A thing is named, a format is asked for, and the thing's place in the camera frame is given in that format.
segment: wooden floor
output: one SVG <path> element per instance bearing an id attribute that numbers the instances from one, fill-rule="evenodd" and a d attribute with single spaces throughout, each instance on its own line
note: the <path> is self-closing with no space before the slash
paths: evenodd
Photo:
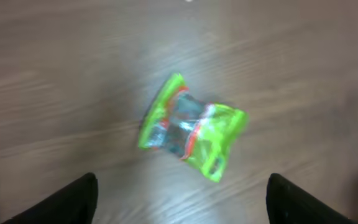
<path id="1" fill-rule="evenodd" d="M 218 184 L 136 147 L 172 72 L 250 114 Z M 0 1 L 0 222 L 86 172 L 100 224 L 268 223 L 272 172 L 358 216 L 358 1 Z"/>

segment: floor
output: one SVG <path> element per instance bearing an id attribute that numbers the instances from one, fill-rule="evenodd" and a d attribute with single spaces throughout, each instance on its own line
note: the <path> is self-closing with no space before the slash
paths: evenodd
<path id="1" fill-rule="evenodd" d="M 136 147 L 172 72 L 250 114 L 218 184 Z M 358 1 L 0 1 L 0 222 L 86 172 L 94 223 L 268 223 L 272 172 L 358 218 Z"/>

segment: plastic bag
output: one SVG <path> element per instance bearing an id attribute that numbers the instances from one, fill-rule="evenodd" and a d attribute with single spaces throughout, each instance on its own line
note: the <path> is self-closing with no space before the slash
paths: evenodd
<path id="1" fill-rule="evenodd" d="M 194 99 L 176 73 L 160 90 L 145 117 L 139 147 L 171 152 L 219 182 L 230 145 L 247 122 L 248 115 L 241 110 Z"/>

